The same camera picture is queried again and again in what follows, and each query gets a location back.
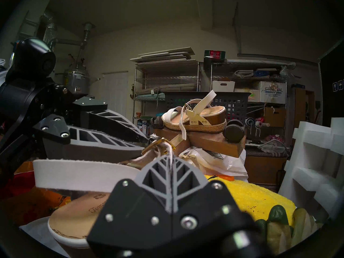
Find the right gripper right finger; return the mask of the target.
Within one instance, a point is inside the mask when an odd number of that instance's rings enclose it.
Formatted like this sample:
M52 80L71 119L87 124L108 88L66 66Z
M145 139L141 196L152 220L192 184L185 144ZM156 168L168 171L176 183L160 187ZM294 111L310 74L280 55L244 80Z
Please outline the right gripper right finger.
M174 258L255 258L256 226L224 182L211 180L173 157L172 251Z

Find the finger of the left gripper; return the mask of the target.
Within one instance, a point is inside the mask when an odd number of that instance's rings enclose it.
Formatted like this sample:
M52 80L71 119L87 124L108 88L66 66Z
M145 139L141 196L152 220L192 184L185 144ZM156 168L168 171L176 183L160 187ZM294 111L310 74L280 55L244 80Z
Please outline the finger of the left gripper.
M71 124L134 143L148 143L147 136L123 115L107 109L107 104L90 97L72 103Z

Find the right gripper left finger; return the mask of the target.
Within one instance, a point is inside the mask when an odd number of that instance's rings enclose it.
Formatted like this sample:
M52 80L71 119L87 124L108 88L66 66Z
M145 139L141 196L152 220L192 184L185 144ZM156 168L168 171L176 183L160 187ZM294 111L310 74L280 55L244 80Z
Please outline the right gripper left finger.
M87 242L97 258L148 250L171 239L172 158L163 155L114 186Z

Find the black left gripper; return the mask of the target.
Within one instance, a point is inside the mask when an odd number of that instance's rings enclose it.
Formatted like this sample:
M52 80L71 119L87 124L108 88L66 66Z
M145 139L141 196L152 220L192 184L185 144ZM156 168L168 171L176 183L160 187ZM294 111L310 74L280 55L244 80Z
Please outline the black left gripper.
M34 154L46 153L50 160L85 161L126 161L141 156L143 143L67 125L64 116L72 102L72 93L53 82L2 84L1 186Z

